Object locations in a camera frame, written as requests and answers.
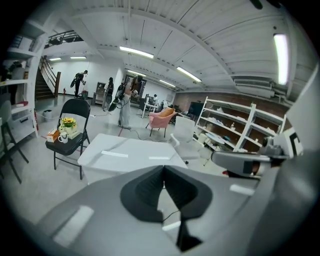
mug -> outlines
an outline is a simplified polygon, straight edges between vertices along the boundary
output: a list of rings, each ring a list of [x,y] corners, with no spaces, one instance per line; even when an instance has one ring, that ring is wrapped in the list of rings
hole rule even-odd
[[[62,143],[68,142],[68,134],[64,131],[60,133],[60,136],[58,137],[58,140]]]

flower pot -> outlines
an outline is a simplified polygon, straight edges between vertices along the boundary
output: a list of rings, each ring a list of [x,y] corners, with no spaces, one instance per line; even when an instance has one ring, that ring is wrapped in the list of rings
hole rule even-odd
[[[72,134],[75,131],[73,127],[64,127],[64,130],[67,134]]]

white table surface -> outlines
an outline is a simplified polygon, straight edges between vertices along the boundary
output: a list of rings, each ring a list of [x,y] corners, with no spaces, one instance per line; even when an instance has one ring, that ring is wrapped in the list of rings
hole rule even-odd
[[[171,144],[100,133],[78,159],[89,182],[137,169],[171,165],[187,168]]]
[[[211,133],[208,133],[208,132],[205,135],[212,141],[215,141],[215,142],[222,144],[222,145],[225,144],[223,139],[219,138],[218,136],[213,136]]]

gray pants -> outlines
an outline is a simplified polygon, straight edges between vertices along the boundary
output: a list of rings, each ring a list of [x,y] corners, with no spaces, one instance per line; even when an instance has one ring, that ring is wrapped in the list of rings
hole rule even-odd
[[[130,128],[130,97],[125,94],[120,101],[120,105],[119,125],[123,128]]]

white shelving unit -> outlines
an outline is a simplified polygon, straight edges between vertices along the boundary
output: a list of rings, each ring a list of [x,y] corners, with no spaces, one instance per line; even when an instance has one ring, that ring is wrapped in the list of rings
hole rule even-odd
[[[21,48],[10,47],[7,49],[6,60],[26,61],[25,71],[28,72],[28,79],[7,80],[0,83],[0,87],[18,85],[16,98],[28,101],[28,104],[23,107],[11,106],[12,120],[9,121],[9,126],[16,142],[32,134],[35,134],[36,137],[39,136],[35,119],[35,84],[39,61],[49,36],[47,31],[50,29],[47,30],[44,26],[29,19],[17,35],[33,40],[32,48],[23,49],[25,45],[20,45]]]
[[[213,108],[227,108],[227,109],[232,109],[232,110],[237,110],[239,112],[243,112],[243,113],[247,113],[248,114],[248,118],[244,119],[240,116],[234,116],[225,112],[221,112],[221,111],[217,111]],[[242,132],[236,131],[231,129],[228,126],[225,126],[219,122],[216,122],[215,120],[212,120],[210,118],[204,117],[203,113],[206,112],[210,112],[212,114],[215,114],[216,116],[220,116],[223,118],[227,118],[230,119],[234,122],[238,122],[242,125],[244,125],[244,129]],[[281,118],[279,116],[276,116],[274,114],[262,111],[260,109],[256,109],[256,105],[255,104],[251,104],[251,106],[245,106],[245,105],[240,105],[240,104],[236,104],[236,103],[232,103],[232,102],[226,102],[226,101],[221,101],[221,100],[215,100],[215,99],[208,99],[208,97],[205,99],[205,102],[203,104],[203,108],[200,114],[199,119],[196,122],[196,127],[201,129],[202,131],[206,132],[206,133],[210,133],[214,136],[218,136],[217,134],[209,131],[207,128],[202,127],[199,122],[201,120],[205,120],[208,123],[211,123],[215,126],[219,126],[222,127],[230,132],[233,132],[234,134],[236,134],[237,136],[239,136],[239,139],[237,141],[237,144],[234,145],[232,144],[230,141],[227,141],[225,139],[222,139],[224,141],[224,143],[228,146],[230,146],[232,148],[232,150],[234,152],[245,152],[246,150],[243,148],[244,144],[246,141],[249,141],[255,145],[257,145],[258,147],[261,147],[262,144],[259,143],[258,141],[255,141],[254,139],[249,137],[250,131],[251,129],[254,129],[262,134],[264,134],[265,136],[270,136],[270,137],[274,137],[276,136],[276,131],[273,131],[271,129],[267,129],[265,127],[262,127],[256,123],[254,123],[255,117],[259,117],[261,119],[264,119],[270,123],[276,124],[278,126],[281,126],[280,129],[280,133],[283,132],[284,130],[284,125],[286,122],[286,116],[284,116],[284,118]]]

